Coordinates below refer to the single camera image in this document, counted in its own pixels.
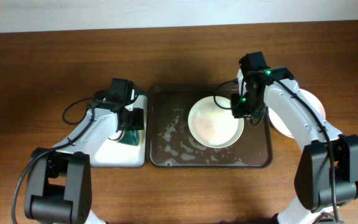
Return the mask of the green yellow sponge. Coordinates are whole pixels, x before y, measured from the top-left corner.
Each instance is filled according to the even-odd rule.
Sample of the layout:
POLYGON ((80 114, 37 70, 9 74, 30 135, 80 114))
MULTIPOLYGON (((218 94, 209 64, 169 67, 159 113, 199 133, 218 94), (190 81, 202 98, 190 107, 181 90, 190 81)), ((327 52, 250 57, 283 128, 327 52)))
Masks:
POLYGON ((140 130, 126 130, 118 142, 129 146, 138 146, 142 140, 141 134, 140 130))

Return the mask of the pink plate with red stain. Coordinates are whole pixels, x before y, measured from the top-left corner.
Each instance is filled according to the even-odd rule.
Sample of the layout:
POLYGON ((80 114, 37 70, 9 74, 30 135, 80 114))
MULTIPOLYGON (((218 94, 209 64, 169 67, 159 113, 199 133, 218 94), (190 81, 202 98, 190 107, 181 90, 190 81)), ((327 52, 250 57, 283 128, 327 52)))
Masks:
MULTIPOLYGON (((324 109, 323 104, 319 101, 319 99, 312 93, 308 92, 307 90, 300 89, 300 92, 303 96, 311 103, 313 108, 325 119, 326 112, 324 109)), ((274 112, 272 109, 268 109, 268 115, 270 124, 282 135, 292 138, 293 135, 291 134, 290 130, 285 126, 284 122, 280 119, 280 117, 274 112)))

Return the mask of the cream plate with red stain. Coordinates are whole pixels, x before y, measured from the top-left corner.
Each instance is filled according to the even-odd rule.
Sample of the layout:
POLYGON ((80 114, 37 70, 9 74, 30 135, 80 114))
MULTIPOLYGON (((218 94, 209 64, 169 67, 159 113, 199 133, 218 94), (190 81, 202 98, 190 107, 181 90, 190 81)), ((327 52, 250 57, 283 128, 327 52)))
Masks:
POLYGON ((188 113, 191 135, 202 145, 224 148, 233 145, 242 135, 244 120, 233 117, 228 107, 230 100, 222 96, 207 96, 197 101, 188 113))

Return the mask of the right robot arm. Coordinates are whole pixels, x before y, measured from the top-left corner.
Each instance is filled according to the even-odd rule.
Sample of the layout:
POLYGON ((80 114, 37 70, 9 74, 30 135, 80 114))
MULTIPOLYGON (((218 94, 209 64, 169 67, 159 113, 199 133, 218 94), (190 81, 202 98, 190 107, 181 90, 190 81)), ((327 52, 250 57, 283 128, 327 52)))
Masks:
POLYGON ((338 210, 358 199, 358 136, 344 135, 323 118, 286 67, 241 67, 239 92, 231 97, 235 118, 252 121, 273 110, 301 151, 289 206, 274 223, 341 223, 338 210))

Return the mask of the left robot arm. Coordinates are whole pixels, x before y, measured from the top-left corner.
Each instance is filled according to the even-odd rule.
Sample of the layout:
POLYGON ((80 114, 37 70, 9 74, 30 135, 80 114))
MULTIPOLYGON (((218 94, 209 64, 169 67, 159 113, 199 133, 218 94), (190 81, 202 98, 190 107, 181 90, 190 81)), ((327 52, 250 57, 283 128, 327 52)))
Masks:
POLYGON ((91 209, 91 168, 144 164, 147 103, 146 96, 128 106, 95 101, 64 140, 37 148, 21 175, 25 216, 40 223, 102 223, 91 209))

